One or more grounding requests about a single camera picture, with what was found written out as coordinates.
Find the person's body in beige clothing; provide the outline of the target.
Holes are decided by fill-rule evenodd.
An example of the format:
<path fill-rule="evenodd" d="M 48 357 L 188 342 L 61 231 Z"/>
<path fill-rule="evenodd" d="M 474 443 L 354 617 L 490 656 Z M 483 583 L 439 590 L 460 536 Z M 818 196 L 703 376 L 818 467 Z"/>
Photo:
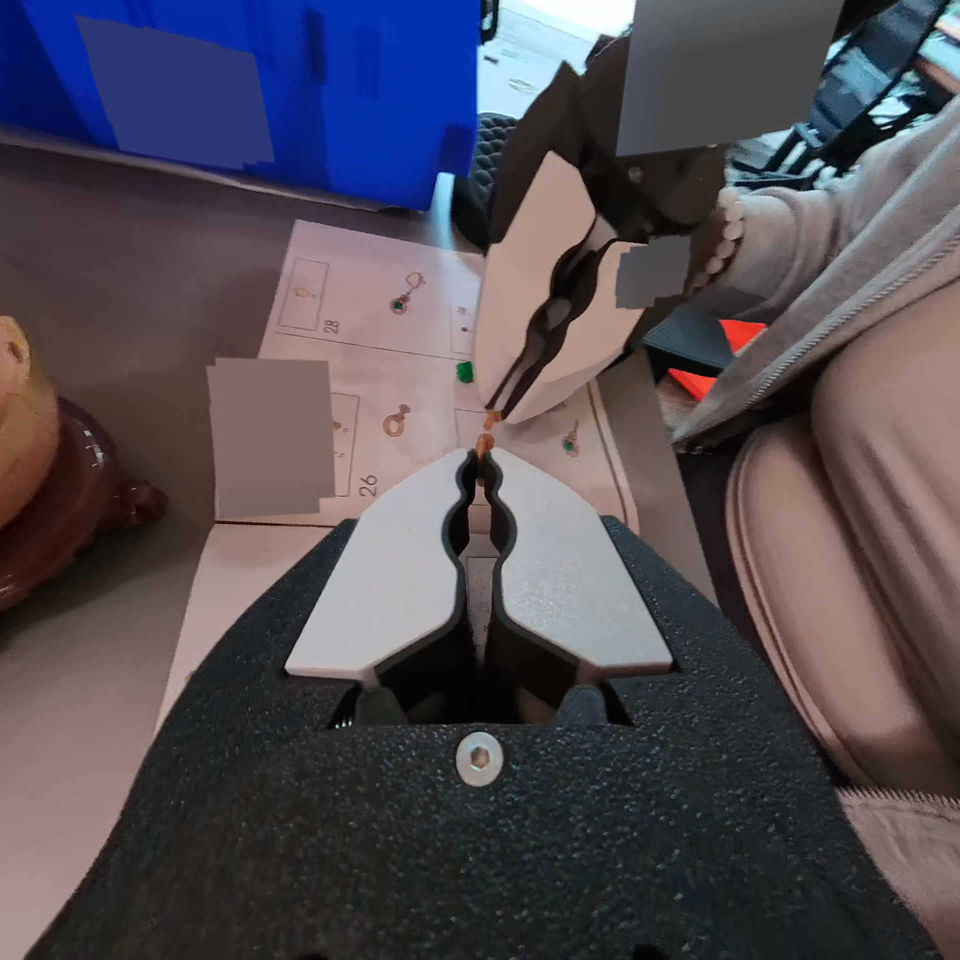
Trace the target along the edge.
<path fill-rule="evenodd" d="M 742 445 L 725 525 L 748 617 L 849 781 L 847 818 L 958 958 L 958 243 L 879 260 L 738 222 L 709 310 L 766 330 L 675 431 Z"/>

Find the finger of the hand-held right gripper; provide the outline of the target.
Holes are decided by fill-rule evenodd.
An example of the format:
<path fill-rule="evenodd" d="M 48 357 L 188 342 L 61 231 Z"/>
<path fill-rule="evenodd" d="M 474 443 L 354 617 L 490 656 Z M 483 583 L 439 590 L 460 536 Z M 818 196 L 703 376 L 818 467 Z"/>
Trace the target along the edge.
<path fill-rule="evenodd" d="M 517 425 L 546 413 L 622 354 L 653 303 L 648 249 L 612 239 L 596 249 L 582 245 L 558 263 L 551 298 L 534 315 L 507 386 L 501 423 Z"/>
<path fill-rule="evenodd" d="M 493 240 L 478 299 L 478 393 L 489 411 L 507 410 L 535 315 L 551 299 L 556 268 L 578 251 L 596 213 L 579 170 L 546 152 L 502 239 Z"/>

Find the white instruction booklet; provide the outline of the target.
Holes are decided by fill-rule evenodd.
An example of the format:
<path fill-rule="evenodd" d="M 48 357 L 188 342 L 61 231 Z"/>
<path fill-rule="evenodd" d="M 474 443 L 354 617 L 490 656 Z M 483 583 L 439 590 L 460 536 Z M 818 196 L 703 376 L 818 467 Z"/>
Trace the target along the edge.
<path fill-rule="evenodd" d="M 258 358 L 326 365 L 331 388 L 335 492 L 297 524 L 217 522 L 200 557 L 158 721 L 162 726 L 191 677 L 225 633 L 326 539 L 332 569 L 362 514 L 402 480 L 457 449 L 474 449 L 486 410 L 476 385 L 457 381 L 474 356 L 476 306 L 484 261 L 311 222 L 294 224 L 270 323 Z M 639 531 L 637 509 L 596 381 L 520 424 L 493 427 L 494 448 L 558 479 L 602 517 Z M 416 701 L 474 679 L 468 610 L 452 636 L 404 669 L 365 688 L 394 687 Z M 313 575 L 299 596 L 286 661 L 330 576 Z"/>

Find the grey desk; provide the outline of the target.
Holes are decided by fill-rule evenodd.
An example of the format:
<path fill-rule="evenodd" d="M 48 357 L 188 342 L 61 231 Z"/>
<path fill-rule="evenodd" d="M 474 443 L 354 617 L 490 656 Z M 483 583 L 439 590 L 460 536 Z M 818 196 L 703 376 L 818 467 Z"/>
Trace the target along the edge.
<path fill-rule="evenodd" d="M 452 183 L 427 212 L 368 212 L 2 146 L 2 311 L 169 498 L 161 522 L 2 614 L 2 958 L 28 953 L 90 869 L 191 671 L 324 534 L 213 528 L 207 366 L 258 353 L 296 220 L 472 252 Z"/>

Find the black mesh chair back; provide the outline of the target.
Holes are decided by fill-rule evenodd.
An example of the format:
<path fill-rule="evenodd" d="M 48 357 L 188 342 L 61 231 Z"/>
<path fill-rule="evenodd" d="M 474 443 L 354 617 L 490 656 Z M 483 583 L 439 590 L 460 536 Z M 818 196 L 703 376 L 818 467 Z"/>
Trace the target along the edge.
<path fill-rule="evenodd" d="M 454 178 L 450 221 L 462 239 L 486 253 L 489 248 L 489 209 L 507 140 L 519 124 L 511 116 L 486 112 L 478 116 L 476 146 L 470 172 Z"/>

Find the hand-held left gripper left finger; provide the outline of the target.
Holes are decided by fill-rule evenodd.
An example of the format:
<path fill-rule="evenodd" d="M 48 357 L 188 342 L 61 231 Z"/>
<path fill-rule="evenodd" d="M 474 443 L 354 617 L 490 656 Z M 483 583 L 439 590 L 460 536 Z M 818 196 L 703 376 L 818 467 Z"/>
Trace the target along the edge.
<path fill-rule="evenodd" d="M 461 556 L 478 467 L 475 449 L 457 448 L 378 495 L 294 642 L 287 674 L 377 686 L 452 637 L 466 611 Z"/>

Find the red flat object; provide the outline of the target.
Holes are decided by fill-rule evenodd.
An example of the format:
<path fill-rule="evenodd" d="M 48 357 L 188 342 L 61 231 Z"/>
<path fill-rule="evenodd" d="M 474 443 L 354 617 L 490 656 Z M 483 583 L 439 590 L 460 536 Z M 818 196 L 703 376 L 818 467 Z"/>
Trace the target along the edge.
<path fill-rule="evenodd" d="M 766 325 L 760 322 L 725 318 L 721 319 L 719 323 L 724 330 L 726 342 L 733 357 L 743 354 L 750 344 L 756 341 L 766 330 Z M 671 367 L 667 370 L 667 374 L 695 402 L 702 402 L 716 382 L 715 376 L 696 374 L 682 368 Z"/>

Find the black frame chair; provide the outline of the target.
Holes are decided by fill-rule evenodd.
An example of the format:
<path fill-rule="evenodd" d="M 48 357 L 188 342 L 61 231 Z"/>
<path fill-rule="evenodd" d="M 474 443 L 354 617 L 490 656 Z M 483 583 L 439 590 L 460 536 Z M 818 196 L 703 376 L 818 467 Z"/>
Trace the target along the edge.
<path fill-rule="evenodd" d="M 802 176 L 813 162 L 844 174 L 877 143 L 922 116 L 939 114 L 953 98 L 940 83 L 919 76 L 906 92 L 895 91 L 918 71 L 921 48 L 948 6 L 894 2 L 854 28 L 823 67 L 808 118 L 791 127 L 769 170 L 801 144 L 802 154 L 786 168 L 787 176 Z"/>

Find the blue plastic bin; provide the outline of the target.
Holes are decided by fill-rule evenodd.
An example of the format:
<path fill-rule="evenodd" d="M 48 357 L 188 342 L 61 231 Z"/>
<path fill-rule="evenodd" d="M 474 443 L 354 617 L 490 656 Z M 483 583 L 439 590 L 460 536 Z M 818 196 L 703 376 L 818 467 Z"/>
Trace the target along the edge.
<path fill-rule="evenodd" d="M 477 128 L 479 2 L 3 1 L 2 124 L 427 210 Z"/>

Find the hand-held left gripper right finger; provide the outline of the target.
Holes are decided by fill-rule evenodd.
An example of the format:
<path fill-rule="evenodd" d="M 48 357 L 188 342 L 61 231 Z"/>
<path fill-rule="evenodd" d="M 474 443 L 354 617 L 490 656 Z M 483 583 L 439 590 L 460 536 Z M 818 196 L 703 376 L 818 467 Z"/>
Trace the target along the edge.
<path fill-rule="evenodd" d="M 502 448 L 483 459 L 491 574 L 486 664 L 514 685 L 602 685 L 674 658 L 603 518 Z"/>

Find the person's right hand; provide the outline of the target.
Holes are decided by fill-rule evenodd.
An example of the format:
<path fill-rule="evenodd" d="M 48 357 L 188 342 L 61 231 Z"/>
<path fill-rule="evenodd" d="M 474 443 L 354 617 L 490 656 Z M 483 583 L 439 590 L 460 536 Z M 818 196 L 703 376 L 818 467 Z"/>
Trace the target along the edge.
<path fill-rule="evenodd" d="M 710 217 L 724 186 L 726 147 L 713 145 L 700 150 L 658 202 L 665 223 L 661 234 L 691 234 Z"/>

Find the person's right forearm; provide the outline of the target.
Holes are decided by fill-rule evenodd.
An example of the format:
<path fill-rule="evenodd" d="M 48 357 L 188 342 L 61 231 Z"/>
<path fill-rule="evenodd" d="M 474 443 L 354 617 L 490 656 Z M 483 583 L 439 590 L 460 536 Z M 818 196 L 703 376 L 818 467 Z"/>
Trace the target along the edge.
<path fill-rule="evenodd" d="M 958 210 L 959 101 L 865 152 L 827 186 L 736 191 L 741 235 L 695 304 L 772 325 L 788 349 Z"/>

